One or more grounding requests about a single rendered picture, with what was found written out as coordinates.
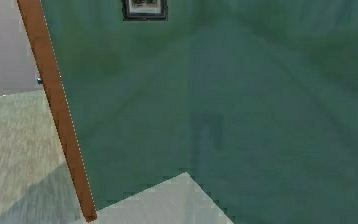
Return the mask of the black framed wall picture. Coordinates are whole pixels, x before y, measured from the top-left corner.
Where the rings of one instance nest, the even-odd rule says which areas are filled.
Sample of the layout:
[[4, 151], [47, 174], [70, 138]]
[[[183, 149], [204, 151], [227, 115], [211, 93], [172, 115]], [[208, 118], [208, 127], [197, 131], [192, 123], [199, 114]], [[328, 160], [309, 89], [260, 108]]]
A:
[[160, 21], [168, 17], [167, 0], [122, 0], [125, 20]]

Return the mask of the brown wooden room door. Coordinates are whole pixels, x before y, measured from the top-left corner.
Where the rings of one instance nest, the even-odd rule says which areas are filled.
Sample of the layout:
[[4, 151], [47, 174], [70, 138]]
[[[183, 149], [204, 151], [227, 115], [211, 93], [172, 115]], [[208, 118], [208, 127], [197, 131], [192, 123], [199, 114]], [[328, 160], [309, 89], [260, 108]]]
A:
[[16, 0], [85, 221], [98, 216], [41, 0]]

